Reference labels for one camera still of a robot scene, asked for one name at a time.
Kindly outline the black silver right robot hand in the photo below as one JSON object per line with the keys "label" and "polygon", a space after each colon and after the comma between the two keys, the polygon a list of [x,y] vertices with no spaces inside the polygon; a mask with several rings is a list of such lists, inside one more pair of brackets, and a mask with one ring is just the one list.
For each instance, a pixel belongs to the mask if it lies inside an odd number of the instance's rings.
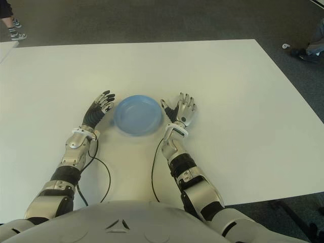
{"label": "black silver right robot hand", "polygon": [[188,94],[184,95],[183,93],[180,93],[175,108],[171,108],[164,99],[160,100],[160,104],[172,123],[183,128],[186,128],[191,124],[196,108],[193,97]]}

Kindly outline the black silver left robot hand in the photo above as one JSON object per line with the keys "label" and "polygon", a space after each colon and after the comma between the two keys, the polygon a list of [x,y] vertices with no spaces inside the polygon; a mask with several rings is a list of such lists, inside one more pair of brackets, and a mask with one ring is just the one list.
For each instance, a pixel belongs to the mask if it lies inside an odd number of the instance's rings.
{"label": "black silver left robot hand", "polygon": [[111,93],[110,90],[104,91],[88,108],[84,115],[82,125],[94,129],[106,113],[113,108],[114,101],[115,94]]}

